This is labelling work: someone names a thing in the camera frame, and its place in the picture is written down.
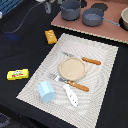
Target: bowl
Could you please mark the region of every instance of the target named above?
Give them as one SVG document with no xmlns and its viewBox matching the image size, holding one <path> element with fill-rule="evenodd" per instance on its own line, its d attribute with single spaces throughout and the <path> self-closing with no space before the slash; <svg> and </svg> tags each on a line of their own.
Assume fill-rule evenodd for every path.
<svg viewBox="0 0 128 128">
<path fill-rule="evenodd" d="M 83 78 L 86 74 L 87 66 L 83 60 L 75 57 L 67 58 L 59 65 L 60 75 L 70 81 L 76 81 Z"/>
</svg>

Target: black tablecloth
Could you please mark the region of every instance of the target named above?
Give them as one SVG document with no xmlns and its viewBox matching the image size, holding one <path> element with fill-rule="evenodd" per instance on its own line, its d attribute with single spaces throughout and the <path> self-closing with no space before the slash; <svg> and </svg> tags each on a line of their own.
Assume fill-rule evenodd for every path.
<svg viewBox="0 0 128 128">
<path fill-rule="evenodd" d="M 35 0 L 26 0 L 5 15 L 0 20 L 0 30 L 16 29 L 27 11 L 35 4 Z M 0 104 L 50 128 L 74 128 L 65 121 L 16 98 L 54 46 L 49 45 L 45 37 L 45 31 L 54 30 L 57 39 L 62 33 L 67 33 L 119 47 L 96 128 L 127 128 L 128 45 L 51 26 L 51 21 L 60 11 L 59 6 L 56 2 L 53 3 L 52 12 L 46 14 L 44 5 L 39 5 L 29 13 L 17 32 L 0 33 Z M 8 71 L 18 69 L 29 69 L 29 78 L 8 81 Z"/>
</svg>

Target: white placemat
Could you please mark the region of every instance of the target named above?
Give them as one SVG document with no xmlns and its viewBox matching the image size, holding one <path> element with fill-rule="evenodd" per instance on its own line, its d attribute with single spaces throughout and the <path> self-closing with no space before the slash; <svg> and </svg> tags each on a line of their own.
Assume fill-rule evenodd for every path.
<svg viewBox="0 0 128 128">
<path fill-rule="evenodd" d="M 101 61 L 101 65 L 85 62 L 87 73 L 85 77 L 76 81 L 87 86 L 89 92 L 70 86 L 78 97 L 77 108 L 73 107 L 67 98 L 63 89 L 65 83 L 56 82 L 48 77 L 49 72 L 59 75 L 58 66 L 67 58 L 61 51 Z M 115 46 L 62 34 L 17 98 L 76 127 L 94 128 L 117 51 L 118 48 Z M 42 102 L 37 92 L 37 86 L 42 81 L 50 81 L 56 95 L 55 100 L 46 104 Z"/>
</svg>

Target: butter knife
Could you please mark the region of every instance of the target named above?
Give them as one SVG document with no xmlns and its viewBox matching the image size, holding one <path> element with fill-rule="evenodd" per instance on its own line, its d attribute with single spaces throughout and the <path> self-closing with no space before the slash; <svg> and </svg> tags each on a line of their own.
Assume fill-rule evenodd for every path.
<svg viewBox="0 0 128 128">
<path fill-rule="evenodd" d="M 85 57 L 75 56 L 75 55 L 72 55 L 72 54 L 69 54 L 69 53 L 66 53 L 66 52 L 63 52 L 63 51 L 61 51 L 61 53 L 64 54 L 64 55 L 66 55 L 66 56 L 69 56 L 69 57 L 77 57 L 77 58 L 80 58 L 83 61 L 86 61 L 86 62 L 89 62 L 89 63 L 93 63 L 93 64 L 97 64 L 97 65 L 100 65 L 101 64 L 101 62 L 100 61 L 97 61 L 97 60 L 92 60 L 92 59 L 85 58 Z"/>
<path fill-rule="evenodd" d="M 74 106 L 78 106 L 78 98 L 76 94 L 70 89 L 69 84 L 65 84 L 63 89 L 66 91 L 70 103 Z"/>
<path fill-rule="evenodd" d="M 57 75 L 55 75 L 53 73 L 49 73 L 48 77 L 51 78 L 51 79 L 53 79 L 53 80 L 55 80 L 55 81 L 64 82 L 66 84 L 69 84 L 71 86 L 74 86 L 74 87 L 76 87 L 78 89 L 81 89 L 83 91 L 89 91 L 89 88 L 88 87 L 85 87 L 83 85 L 77 84 L 77 83 L 75 83 L 73 81 L 70 81 L 70 80 L 65 80 L 65 79 L 61 78 L 60 76 L 57 76 Z"/>
</svg>

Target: knife handle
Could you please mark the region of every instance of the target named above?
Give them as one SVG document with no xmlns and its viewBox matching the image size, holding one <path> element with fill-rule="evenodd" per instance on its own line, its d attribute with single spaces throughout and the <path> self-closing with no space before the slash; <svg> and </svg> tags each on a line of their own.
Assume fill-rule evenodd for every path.
<svg viewBox="0 0 128 128">
<path fill-rule="evenodd" d="M 89 91 L 89 88 L 88 87 L 85 87 L 85 86 L 83 86 L 83 85 L 80 85 L 80 84 L 77 84 L 77 83 L 75 83 L 75 82 L 72 82 L 72 81 L 67 81 L 67 84 L 69 84 L 69 85 L 71 85 L 71 86 L 74 86 L 74 87 L 76 87 L 76 88 L 79 88 L 79 89 L 81 89 L 81 90 L 83 90 L 83 91 Z"/>
<path fill-rule="evenodd" d="M 93 63 L 93 64 L 97 64 L 97 65 L 100 65 L 101 62 L 100 61 L 97 61 L 97 60 L 92 60 L 92 59 L 88 59 L 88 58 L 85 58 L 85 57 L 82 57 L 81 58 L 83 61 L 86 61 L 86 62 L 89 62 L 89 63 Z"/>
</svg>

